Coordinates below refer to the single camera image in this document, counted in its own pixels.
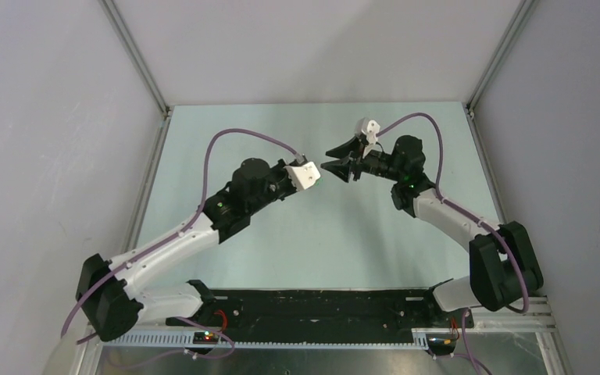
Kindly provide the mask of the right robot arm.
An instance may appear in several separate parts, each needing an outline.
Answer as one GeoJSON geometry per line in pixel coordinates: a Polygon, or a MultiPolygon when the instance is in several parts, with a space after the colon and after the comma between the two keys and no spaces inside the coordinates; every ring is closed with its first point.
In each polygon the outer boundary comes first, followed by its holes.
{"type": "Polygon", "coordinates": [[[327,151],[322,168],[344,182],[370,174],[393,181],[391,199],[397,210],[429,223],[461,245],[469,256],[470,274],[430,289],[424,319],[432,326],[446,324],[454,311],[482,306],[490,311],[523,301],[544,285],[534,247],[525,226],[498,223],[476,216],[438,194],[438,186],[424,172],[422,141],[401,136],[391,153],[371,150],[353,137],[327,151]]]}

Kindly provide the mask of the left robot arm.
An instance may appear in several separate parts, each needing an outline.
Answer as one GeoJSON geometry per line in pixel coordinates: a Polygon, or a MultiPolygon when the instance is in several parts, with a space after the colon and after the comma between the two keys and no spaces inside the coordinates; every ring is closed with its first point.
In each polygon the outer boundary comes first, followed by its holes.
{"type": "Polygon", "coordinates": [[[158,289],[151,289],[150,283],[180,261],[244,230],[252,216],[269,204],[305,191],[319,179],[314,162],[281,159],[270,166],[262,159],[246,159],[222,189],[166,234],[111,259],[99,254],[87,258],[76,300],[95,336],[112,341],[139,323],[167,317],[189,318],[201,326],[212,322],[216,305],[202,282],[158,289]]]}

